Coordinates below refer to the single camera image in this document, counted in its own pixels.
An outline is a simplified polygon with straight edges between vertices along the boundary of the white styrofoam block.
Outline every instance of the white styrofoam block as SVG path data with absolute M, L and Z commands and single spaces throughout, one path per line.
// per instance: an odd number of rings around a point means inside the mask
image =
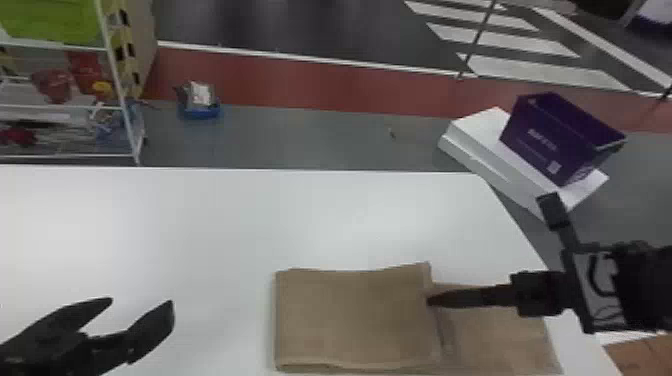
M 583 180 L 558 187 L 499 140 L 509 117 L 495 107 L 454 120 L 439 148 L 539 218 L 543 216 L 536 197 L 558 192 L 571 211 L 609 179 L 595 170 Z

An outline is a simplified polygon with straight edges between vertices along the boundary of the burlap cloth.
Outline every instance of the burlap cloth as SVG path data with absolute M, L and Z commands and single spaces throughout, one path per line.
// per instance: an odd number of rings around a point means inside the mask
M 437 309 L 428 263 L 275 276 L 275 365 L 301 373 L 550 375 L 562 369 L 541 319 L 515 309 Z

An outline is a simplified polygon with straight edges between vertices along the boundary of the red floor stripe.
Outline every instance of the red floor stripe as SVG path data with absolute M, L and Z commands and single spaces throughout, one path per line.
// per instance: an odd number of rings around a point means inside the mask
M 213 83 L 223 103 L 456 118 L 516 97 L 555 91 L 621 130 L 672 133 L 672 102 L 636 94 L 529 82 L 465 79 L 161 48 L 147 99 L 174 100 L 186 81 Z

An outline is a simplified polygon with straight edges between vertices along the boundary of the green object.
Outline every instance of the green object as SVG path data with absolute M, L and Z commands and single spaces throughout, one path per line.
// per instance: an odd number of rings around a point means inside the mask
M 94 0 L 0 0 L 0 24 L 14 38 L 90 44 L 100 26 Z

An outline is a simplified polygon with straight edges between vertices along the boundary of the purple storage bin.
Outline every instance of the purple storage bin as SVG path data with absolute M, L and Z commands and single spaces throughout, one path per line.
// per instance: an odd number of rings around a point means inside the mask
M 626 137 L 555 93 L 518 97 L 500 140 L 558 186 L 588 176 Z

